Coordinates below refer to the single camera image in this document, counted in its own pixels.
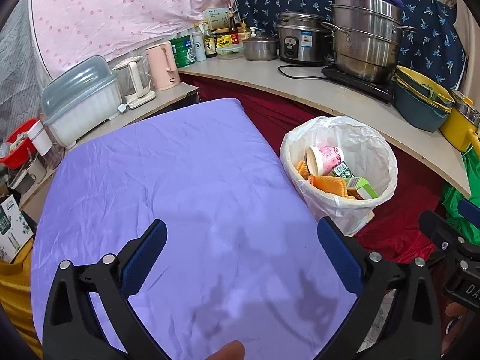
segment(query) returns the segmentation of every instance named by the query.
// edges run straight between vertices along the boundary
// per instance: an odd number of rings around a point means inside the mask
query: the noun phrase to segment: white plastic bag
[[[341,198],[305,181],[296,165],[309,146],[338,146],[355,176],[369,181],[379,197],[367,200]],[[280,160],[297,192],[316,220],[329,216],[345,235],[354,235],[368,221],[370,211],[389,200],[397,187],[397,159],[379,132],[348,116],[319,116],[287,133]]]

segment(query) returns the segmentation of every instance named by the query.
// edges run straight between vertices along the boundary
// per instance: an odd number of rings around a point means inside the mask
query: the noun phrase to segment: electric kettle
[[[156,91],[173,88],[180,83],[170,42],[158,43],[147,48],[148,64]]]
[[[129,108],[136,108],[155,98],[150,90],[152,78],[145,73],[141,56],[134,56],[115,65],[120,91]]]

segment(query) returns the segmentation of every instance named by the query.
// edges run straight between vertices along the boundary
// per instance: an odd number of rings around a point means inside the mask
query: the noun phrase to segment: white kettle
[[[120,91],[129,108],[136,108],[155,98],[150,90],[152,77],[145,73],[141,56],[134,56],[115,65]]]

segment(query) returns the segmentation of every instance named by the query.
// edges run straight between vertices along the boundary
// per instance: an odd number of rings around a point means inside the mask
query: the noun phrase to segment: pink electric kettle
[[[180,75],[173,57],[171,43],[158,43],[147,48],[146,51],[155,90],[163,91],[178,85]]]

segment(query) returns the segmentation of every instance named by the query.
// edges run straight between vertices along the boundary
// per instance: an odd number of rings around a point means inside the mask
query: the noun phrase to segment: metal screw
[[[102,262],[104,264],[112,264],[112,262],[114,262],[114,261],[115,261],[115,256],[113,254],[106,254],[102,258]]]
[[[415,265],[416,266],[424,266],[425,265],[425,260],[422,257],[417,257],[415,259]]]
[[[59,266],[60,266],[60,269],[67,269],[70,266],[70,261],[68,261],[67,259],[64,259]]]
[[[382,255],[379,252],[373,251],[371,252],[368,257],[374,262],[378,263],[382,259]]]

